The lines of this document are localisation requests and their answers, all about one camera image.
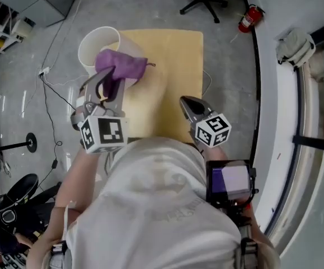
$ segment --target fire extinguisher label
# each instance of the fire extinguisher label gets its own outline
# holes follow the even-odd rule
[[[253,19],[249,16],[249,14],[246,14],[244,18],[242,19],[241,23],[245,28],[248,28],[253,22]]]

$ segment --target yellow tabletop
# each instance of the yellow tabletop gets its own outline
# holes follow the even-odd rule
[[[190,125],[179,106],[183,95],[201,97],[203,33],[186,30],[121,31],[143,50],[148,66],[142,79],[126,90],[123,111],[129,137],[170,137],[192,142]]]

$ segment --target white t-shirt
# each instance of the white t-shirt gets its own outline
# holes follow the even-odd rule
[[[205,202],[205,185],[191,146],[167,138],[127,145],[67,231],[73,268],[233,268],[240,233]]]

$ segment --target screen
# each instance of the screen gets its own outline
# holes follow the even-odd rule
[[[225,166],[212,169],[212,193],[231,193],[249,189],[247,166]]]

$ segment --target black pole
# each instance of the black pole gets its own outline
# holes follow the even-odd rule
[[[14,143],[13,145],[8,145],[8,146],[0,146],[0,151],[14,149],[15,147],[28,146],[31,144],[32,144],[32,142],[26,141],[26,142],[21,142],[21,143]]]

